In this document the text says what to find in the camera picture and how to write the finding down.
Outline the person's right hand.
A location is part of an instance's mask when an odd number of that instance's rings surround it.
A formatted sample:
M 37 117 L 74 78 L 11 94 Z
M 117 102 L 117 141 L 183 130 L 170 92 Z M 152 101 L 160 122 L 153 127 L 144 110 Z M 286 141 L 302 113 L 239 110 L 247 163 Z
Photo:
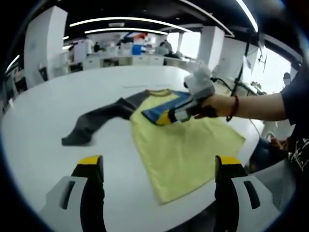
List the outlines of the person's right hand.
M 235 97 L 213 95 L 201 102 L 198 114 L 194 115 L 194 118 L 230 116 L 234 103 Z

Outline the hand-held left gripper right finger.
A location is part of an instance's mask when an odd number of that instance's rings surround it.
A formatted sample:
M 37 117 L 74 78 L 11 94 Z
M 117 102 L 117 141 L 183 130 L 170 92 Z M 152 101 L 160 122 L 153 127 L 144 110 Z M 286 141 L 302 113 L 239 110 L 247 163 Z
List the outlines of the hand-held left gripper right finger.
M 279 216 L 272 193 L 235 157 L 215 157 L 216 232 L 264 232 Z

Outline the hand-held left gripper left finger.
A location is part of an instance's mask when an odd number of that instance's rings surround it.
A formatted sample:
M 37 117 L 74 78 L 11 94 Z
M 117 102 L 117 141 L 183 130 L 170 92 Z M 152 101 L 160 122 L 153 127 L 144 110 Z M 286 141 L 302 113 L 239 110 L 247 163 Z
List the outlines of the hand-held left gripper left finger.
M 103 232 L 103 183 L 103 156 L 81 159 L 46 194 L 40 218 L 54 232 Z

